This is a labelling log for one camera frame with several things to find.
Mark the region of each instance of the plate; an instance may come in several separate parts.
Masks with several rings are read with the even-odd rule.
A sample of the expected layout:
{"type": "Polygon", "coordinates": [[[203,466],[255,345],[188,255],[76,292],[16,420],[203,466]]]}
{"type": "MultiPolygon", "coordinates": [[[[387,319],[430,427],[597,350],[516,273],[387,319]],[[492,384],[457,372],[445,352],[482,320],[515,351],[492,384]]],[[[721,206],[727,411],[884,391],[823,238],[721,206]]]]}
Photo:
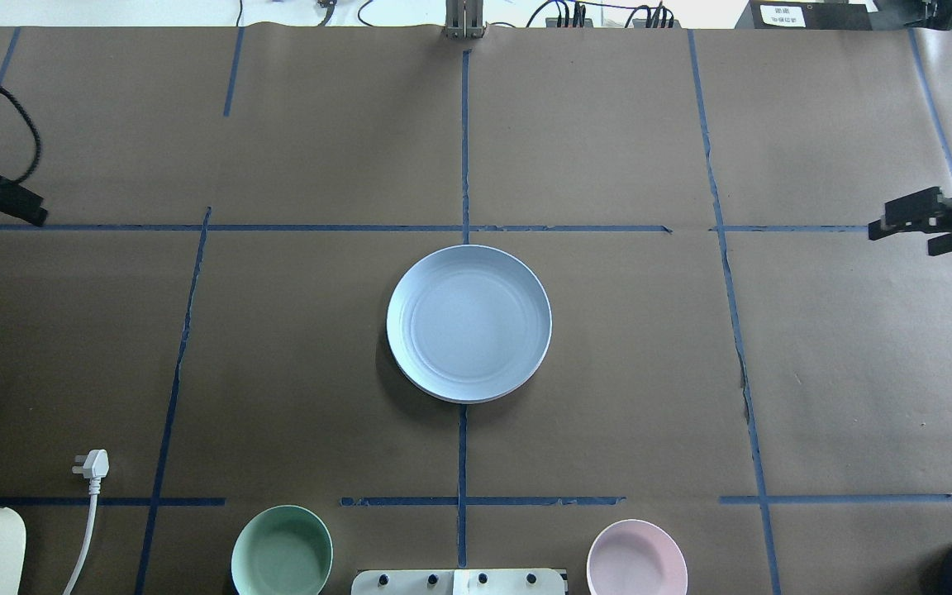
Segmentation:
{"type": "Polygon", "coordinates": [[[549,298],[515,256],[487,245],[452,245],[424,257],[388,303],[388,343],[422,391],[456,403],[515,391],[545,357],[549,298]]]}

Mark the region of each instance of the power plug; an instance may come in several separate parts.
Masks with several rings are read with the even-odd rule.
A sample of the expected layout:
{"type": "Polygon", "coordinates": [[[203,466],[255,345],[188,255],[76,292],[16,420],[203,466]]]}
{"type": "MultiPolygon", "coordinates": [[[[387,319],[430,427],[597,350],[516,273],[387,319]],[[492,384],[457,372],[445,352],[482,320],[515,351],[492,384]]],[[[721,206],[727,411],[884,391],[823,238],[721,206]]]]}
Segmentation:
{"type": "Polygon", "coordinates": [[[90,479],[90,493],[100,493],[102,491],[102,478],[109,475],[109,453],[105,449],[99,448],[88,452],[86,455],[76,455],[76,463],[79,466],[72,468],[73,474],[83,475],[90,479]]]}

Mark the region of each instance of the black cable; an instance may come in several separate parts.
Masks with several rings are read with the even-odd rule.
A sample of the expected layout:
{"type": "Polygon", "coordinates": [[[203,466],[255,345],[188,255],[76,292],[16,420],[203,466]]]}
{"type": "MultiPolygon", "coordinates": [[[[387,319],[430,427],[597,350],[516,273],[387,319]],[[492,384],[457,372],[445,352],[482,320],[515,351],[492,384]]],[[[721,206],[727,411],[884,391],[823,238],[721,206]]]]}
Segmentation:
{"type": "Polygon", "coordinates": [[[660,0],[660,3],[656,5],[656,12],[653,12],[649,16],[649,20],[645,22],[645,29],[653,29],[653,27],[658,27],[660,23],[660,15],[664,10],[664,0],[660,0]]]}
{"type": "Polygon", "coordinates": [[[366,0],[366,3],[363,3],[362,7],[359,7],[359,11],[355,14],[356,18],[359,19],[359,22],[364,24],[364,26],[375,26],[373,23],[366,22],[366,19],[362,18],[362,10],[368,5],[373,4],[374,0],[366,0]]]}
{"type": "Polygon", "coordinates": [[[4,98],[10,99],[10,103],[16,108],[17,113],[20,114],[20,117],[23,118],[24,124],[27,124],[27,129],[31,131],[31,138],[35,139],[35,155],[31,157],[31,164],[27,166],[27,169],[24,170],[23,174],[20,174],[20,177],[16,180],[3,180],[0,181],[0,188],[5,188],[5,186],[18,185],[24,180],[27,180],[31,177],[31,174],[35,173],[36,167],[39,166],[39,159],[42,157],[42,139],[39,136],[39,131],[35,129],[35,123],[31,121],[31,117],[27,114],[26,110],[20,105],[20,102],[17,101],[17,98],[12,95],[10,91],[3,89],[0,84],[0,95],[4,98]]]}
{"type": "Polygon", "coordinates": [[[605,7],[605,8],[622,8],[624,11],[632,11],[636,7],[620,7],[619,4],[605,4],[603,2],[587,2],[586,0],[579,0],[582,4],[589,4],[590,7],[605,7]]]}
{"type": "Polygon", "coordinates": [[[631,26],[631,21],[634,20],[634,15],[637,15],[639,11],[647,11],[649,13],[646,15],[649,17],[649,19],[646,20],[651,20],[651,18],[653,18],[653,8],[650,7],[649,4],[642,4],[639,7],[635,7],[634,10],[631,11],[631,15],[626,17],[626,23],[624,24],[623,29],[631,26]]]}
{"type": "Polygon", "coordinates": [[[333,11],[336,10],[336,0],[326,2],[325,4],[319,2],[318,5],[326,9],[326,16],[324,19],[321,19],[321,22],[318,23],[317,26],[326,26],[326,24],[329,22],[329,19],[333,18],[333,11]]]}
{"type": "Polygon", "coordinates": [[[544,8],[548,7],[550,4],[556,4],[556,10],[558,10],[558,12],[556,12],[556,15],[558,15],[556,17],[556,20],[558,20],[558,26],[560,26],[560,7],[564,7],[564,22],[568,22],[568,20],[571,19],[571,11],[568,8],[568,4],[564,0],[545,0],[545,2],[541,4],[541,7],[537,8],[531,15],[531,18],[528,19],[528,24],[524,26],[525,29],[531,26],[531,23],[533,23],[536,17],[539,16],[539,12],[543,12],[544,8]]]}

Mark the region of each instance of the cable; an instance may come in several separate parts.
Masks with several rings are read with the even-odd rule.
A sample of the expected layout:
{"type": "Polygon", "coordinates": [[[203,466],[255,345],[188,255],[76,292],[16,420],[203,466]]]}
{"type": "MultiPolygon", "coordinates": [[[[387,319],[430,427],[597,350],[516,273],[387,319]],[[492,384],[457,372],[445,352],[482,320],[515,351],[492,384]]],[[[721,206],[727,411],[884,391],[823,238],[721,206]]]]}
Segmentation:
{"type": "MultiPolygon", "coordinates": [[[[577,0],[567,0],[567,1],[568,1],[568,2],[575,2],[575,1],[577,1],[577,0]]],[[[619,4],[605,4],[605,3],[603,3],[603,2],[587,2],[586,0],[578,0],[578,1],[581,1],[582,4],[589,4],[590,7],[622,8],[622,10],[624,10],[624,11],[632,11],[632,10],[634,10],[634,8],[635,8],[635,7],[620,7],[619,4]]]]}
{"type": "Polygon", "coordinates": [[[358,19],[359,19],[359,22],[362,23],[362,24],[364,24],[364,26],[375,26],[375,24],[368,23],[368,22],[366,22],[365,19],[362,18],[362,10],[363,10],[363,8],[366,8],[368,5],[373,4],[373,3],[374,3],[374,0],[366,0],[366,3],[364,3],[364,4],[362,5],[362,7],[359,7],[359,11],[355,14],[356,18],[358,18],[358,19]]]}
{"type": "Polygon", "coordinates": [[[650,7],[649,4],[642,4],[639,7],[635,7],[634,10],[631,11],[631,15],[626,17],[626,23],[623,24],[623,29],[631,26],[631,21],[634,20],[634,15],[637,15],[639,11],[647,11],[646,16],[649,18],[647,18],[646,21],[653,20],[653,8],[650,7]]]}
{"type": "Polygon", "coordinates": [[[556,10],[558,10],[558,12],[556,12],[556,24],[558,24],[558,26],[562,24],[562,22],[560,22],[560,7],[564,7],[564,23],[567,23],[571,19],[570,8],[568,8],[568,4],[564,0],[545,0],[545,2],[543,2],[543,4],[541,4],[540,7],[535,10],[535,12],[533,12],[531,18],[528,19],[528,24],[524,26],[525,29],[531,26],[531,23],[533,23],[536,17],[539,16],[539,12],[543,12],[544,8],[548,7],[550,4],[556,4],[556,10]]]}
{"type": "Polygon", "coordinates": [[[14,97],[10,91],[4,89],[0,84],[0,95],[4,98],[10,99],[10,103],[16,108],[17,113],[20,114],[20,117],[23,118],[24,124],[27,124],[27,129],[31,131],[31,138],[35,139],[35,154],[31,157],[31,164],[27,166],[27,169],[24,170],[23,174],[20,174],[20,177],[16,180],[3,180],[0,181],[0,188],[5,188],[5,186],[18,185],[24,180],[27,180],[31,177],[31,174],[35,173],[36,167],[39,166],[39,159],[42,158],[42,139],[39,136],[39,131],[35,129],[35,123],[31,121],[31,117],[27,114],[26,109],[24,109],[20,102],[17,101],[17,98],[14,97]]]}
{"type": "Polygon", "coordinates": [[[98,494],[102,492],[102,478],[109,475],[109,453],[105,449],[95,449],[86,455],[76,456],[76,463],[82,466],[72,468],[73,474],[83,475],[89,479],[90,508],[87,510],[87,530],[83,532],[83,547],[79,549],[79,558],[76,559],[76,568],[72,571],[69,583],[64,587],[64,595],[72,595],[79,573],[83,571],[83,562],[87,561],[87,551],[90,551],[90,539],[94,535],[94,515],[98,513],[98,494]]]}
{"type": "Polygon", "coordinates": [[[664,0],[660,0],[660,3],[656,5],[656,11],[649,16],[649,20],[645,22],[645,29],[653,29],[653,27],[658,27],[660,23],[660,14],[664,10],[664,0]]]}
{"type": "MultiPolygon", "coordinates": [[[[94,482],[91,482],[91,489],[94,489],[94,482]]],[[[94,535],[94,515],[98,512],[98,494],[90,494],[90,509],[87,511],[87,530],[83,532],[83,547],[79,550],[79,559],[76,560],[76,568],[72,571],[72,578],[64,586],[63,595],[72,595],[76,580],[79,580],[79,573],[83,572],[83,562],[87,561],[87,551],[90,550],[90,538],[94,535]]]]}
{"type": "Polygon", "coordinates": [[[326,24],[329,23],[329,19],[333,18],[333,12],[336,10],[336,0],[325,0],[325,2],[318,0],[318,5],[325,8],[326,15],[317,26],[326,26],[326,24]]]}

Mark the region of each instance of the label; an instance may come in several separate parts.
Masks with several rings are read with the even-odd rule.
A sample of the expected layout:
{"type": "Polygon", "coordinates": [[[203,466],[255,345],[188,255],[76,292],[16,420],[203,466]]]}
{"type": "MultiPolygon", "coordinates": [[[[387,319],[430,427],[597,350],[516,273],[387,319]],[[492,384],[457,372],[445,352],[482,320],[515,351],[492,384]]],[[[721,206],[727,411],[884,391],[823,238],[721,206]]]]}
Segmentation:
{"type": "Polygon", "coordinates": [[[763,13],[763,22],[772,26],[806,26],[803,20],[803,8],[800,7],[768,7],[759,5],[763,13]]]}

